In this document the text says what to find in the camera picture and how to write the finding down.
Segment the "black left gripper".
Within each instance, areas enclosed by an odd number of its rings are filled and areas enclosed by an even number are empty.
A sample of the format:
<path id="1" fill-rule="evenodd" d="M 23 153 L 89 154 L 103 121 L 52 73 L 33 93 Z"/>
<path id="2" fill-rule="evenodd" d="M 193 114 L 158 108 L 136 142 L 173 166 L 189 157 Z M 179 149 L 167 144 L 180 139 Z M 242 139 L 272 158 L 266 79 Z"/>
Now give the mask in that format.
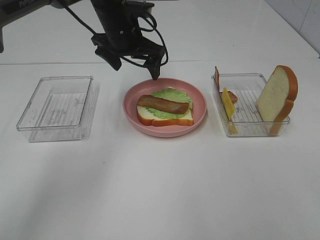
<path id="1" fill-rule="evenodd" d="M 149 71 L 153 80 L 157 80 L 160 76 L 162 58 L 166 55 L 166 46 L 157 29 L 157 23 L 148 24 L 149 28 L 145 28 L 138 22 L 103 22 L 104 33 L 95 33 L 91 38 L 96 46 L 95 54 L 116 71 L 122 66 L 120 58 L 125 56 L 145 60 L 143 67 Z M 142 32 L 156 32 L 161 45 L 145 38 Z"/>

